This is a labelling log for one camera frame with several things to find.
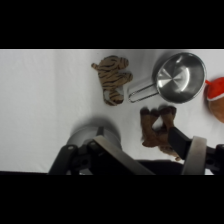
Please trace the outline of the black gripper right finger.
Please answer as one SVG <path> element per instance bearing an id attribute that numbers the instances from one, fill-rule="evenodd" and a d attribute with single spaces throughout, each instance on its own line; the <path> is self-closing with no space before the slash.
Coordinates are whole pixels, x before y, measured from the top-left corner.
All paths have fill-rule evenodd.
<path id="1" fill-rule="evenodd" d="M 206 169 L 224 175 L 224 144 L 209 147 L 205 138 L 190 139 L 176 127 L 169 130 L 168 143 L 184 161 L 182 175 L 204 175 Z"/>

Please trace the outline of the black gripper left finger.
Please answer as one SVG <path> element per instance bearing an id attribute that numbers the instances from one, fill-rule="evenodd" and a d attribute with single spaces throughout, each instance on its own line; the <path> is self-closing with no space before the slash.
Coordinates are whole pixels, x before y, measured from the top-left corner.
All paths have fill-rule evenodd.
<path id="1" fill-rule="evenodd" d="M 64 145 L 57 154 L 49 175 L 79 175 L 89 170 L 93 175 L 153 175 L 153 172 L 124 153 L 102 135 L 78 147 Z"/>

